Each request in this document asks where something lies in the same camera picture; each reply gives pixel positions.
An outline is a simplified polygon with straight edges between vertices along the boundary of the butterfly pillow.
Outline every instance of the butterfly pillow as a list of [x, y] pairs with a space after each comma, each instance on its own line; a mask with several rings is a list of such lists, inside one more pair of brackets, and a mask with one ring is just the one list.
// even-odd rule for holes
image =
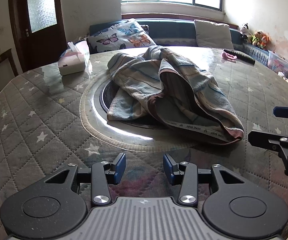
[[87, 38], [95, 52], [156, 45], [135, 19], [122, 21]]

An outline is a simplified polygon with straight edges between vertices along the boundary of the stuffed toy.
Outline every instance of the stuffed toy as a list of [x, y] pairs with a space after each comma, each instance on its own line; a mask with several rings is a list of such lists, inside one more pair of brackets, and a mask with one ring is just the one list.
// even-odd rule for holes
[[251, 39], [252, 44], [256, 47], [259, 47], [263, 36], [264, 36], [264, 33], [262, 31], [255, 32]]
[[248, 23], [245, 23], [240, 27], [240, 38], [243, 40], [248, 40], [248, 35], [249, 35]]
[[265, 47], [266, 47], [268, 41], [269, 41], [269, 37], [268, 37], [267, 35], [264, 35], [264, 36], [261, 38], [261, 44], [260, 44], [259, 47], [260, 47], [261, 49], [266, 50]]
[[252, 44], [252, 35], [247, 36], [247, 43]]

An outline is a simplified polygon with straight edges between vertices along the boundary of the black clamp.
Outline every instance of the black clamp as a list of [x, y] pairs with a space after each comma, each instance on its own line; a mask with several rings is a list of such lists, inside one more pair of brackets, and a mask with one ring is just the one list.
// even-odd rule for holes
[[[276, 106], [273, 111], [276, 117], [288, 118], [288, 107]], [[288, 176], [288, 136], [276, 133], [252, 130], [248, 134], [248, 141], [252, 146], [278, 152], [285, 166], [285, 174]]]
[[1, 206], [0, 218], [6, 232], [20, 238], [54, 238], [76, 228], [87, 215], [79, 193], [80, 183], [91, 183], [92, 207], [112, 203], [109, 184], [118, 184], [126, 167], [120, 153], [110, 162], [78, 169], [74, 163], [9, 197]]
[[181, 184], [178, 205], [196, 207], [198, 184], [209, 184], [210, 196], [203, 204], [202, 215], [227, 236], [266, 238], [287, 223], [288, 207], [282, 199], [220, 164], [213, 164], [210, 170], [198, 169], [193, 163], [176, 163], [165, 154], [163, 166], [169, 183]]

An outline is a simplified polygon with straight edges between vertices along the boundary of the pillow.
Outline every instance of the pillow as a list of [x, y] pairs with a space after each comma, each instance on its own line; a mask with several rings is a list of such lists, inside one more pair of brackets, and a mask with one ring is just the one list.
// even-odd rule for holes
[[198, 47], [234, 49], [229, 25], [194, 20]]
[[95, 53], [156, 45], [135, 19], [114, 24], [89, 36], [87, 41]]

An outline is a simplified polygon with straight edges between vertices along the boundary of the wooden door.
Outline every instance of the wooden door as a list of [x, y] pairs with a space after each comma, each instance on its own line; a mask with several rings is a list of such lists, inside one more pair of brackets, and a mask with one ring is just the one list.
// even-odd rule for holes
[[56, 62], [67, 48], [60, 0], [9, 0], [9, 8], [23, 71]]

